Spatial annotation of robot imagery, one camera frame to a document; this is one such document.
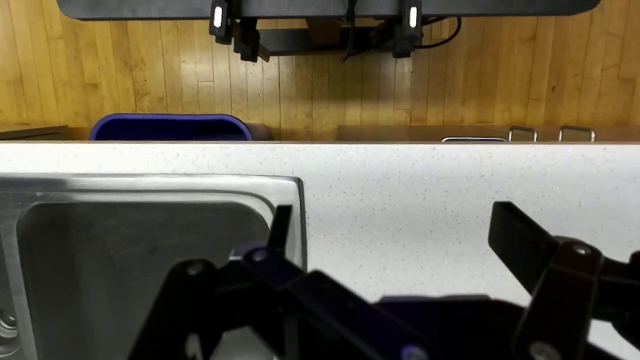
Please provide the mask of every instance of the wooden wall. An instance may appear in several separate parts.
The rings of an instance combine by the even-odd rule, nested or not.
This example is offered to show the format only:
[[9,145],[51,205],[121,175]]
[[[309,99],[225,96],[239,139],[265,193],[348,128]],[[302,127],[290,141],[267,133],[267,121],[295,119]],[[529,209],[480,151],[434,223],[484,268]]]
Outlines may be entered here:
[[0,125],[227,113],[313,141],[339,125],[640,125],[637,18],[637,0],[601,0],[571,18],[469,18],[412,61],[243,65],[204,22],[78,22],[56,0],[0,0]]

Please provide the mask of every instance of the sink rim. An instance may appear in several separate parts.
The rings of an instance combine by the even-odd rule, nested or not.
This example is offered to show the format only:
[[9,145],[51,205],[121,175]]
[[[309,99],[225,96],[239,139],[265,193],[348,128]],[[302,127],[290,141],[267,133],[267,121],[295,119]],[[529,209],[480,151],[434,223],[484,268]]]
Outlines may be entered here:
[[20,262],[20,238],[18,225],[38,205],[60,203],[227,203],[229,196],[243,198],[239,205],[255,210],[262,205],[265,209],[255,210],[265,225],[271,223],[273,209],[278,205],[291,205],[291,225],[287,256],[306,268],[306,226],[303,226],[303,190],[299,178],[290,177],[96,177],[96,175],[71,175],[71,177],[3,177],[0,178],[0,247],[3,252],[6,279],[9,282],[9,297],[13,315],[20,323],[20,353],[23,359],[38,359],[33,324],[29,316],[26,282]]

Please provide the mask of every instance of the black clamp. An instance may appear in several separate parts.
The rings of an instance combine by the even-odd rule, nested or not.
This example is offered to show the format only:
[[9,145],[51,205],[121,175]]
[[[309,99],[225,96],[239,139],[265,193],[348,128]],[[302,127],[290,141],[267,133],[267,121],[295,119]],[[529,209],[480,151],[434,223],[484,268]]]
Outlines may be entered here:
[[242,0],[212,0],[208,33],[217,44],[231,44],[243,63],[267,61],[259,47],[258,18],[242,18]]
[[421,3],[400,3],[400,24],[394,30],[394,59],[408,59],[421,44]]
[[212,0],[208,34],[212,34],[217,44],[231,44],[238,17],[239,0]]
[[591,319],[640,344],[640,252],[628,264],[609,261],[590,245],[550,237],[510,203],[493,207],[490,247],[532,295],[512,339],[517,359],[591,359]]

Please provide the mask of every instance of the blue container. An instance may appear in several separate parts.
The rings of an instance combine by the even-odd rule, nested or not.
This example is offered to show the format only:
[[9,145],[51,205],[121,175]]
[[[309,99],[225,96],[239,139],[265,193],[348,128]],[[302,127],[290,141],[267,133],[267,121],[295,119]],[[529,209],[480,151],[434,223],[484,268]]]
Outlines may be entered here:
[[253,141],[251,130],[227,114],[110,114],[92,141]]

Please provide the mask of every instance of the sink basin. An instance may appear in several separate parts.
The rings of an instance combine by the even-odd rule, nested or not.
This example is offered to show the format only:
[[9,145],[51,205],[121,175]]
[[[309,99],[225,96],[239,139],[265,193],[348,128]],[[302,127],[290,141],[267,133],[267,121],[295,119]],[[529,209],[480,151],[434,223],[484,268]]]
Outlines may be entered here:
[[[221,266],[234,249],[265,245],[280,205],[293,207],[285,256],[303,268],[302,185],[291,178],[1,178],[0,309],[16,316],[18,337],[0,332],[0,359],[126,360],[170,266]],[[247,330],[227,335],[219,353],[271,360]]]

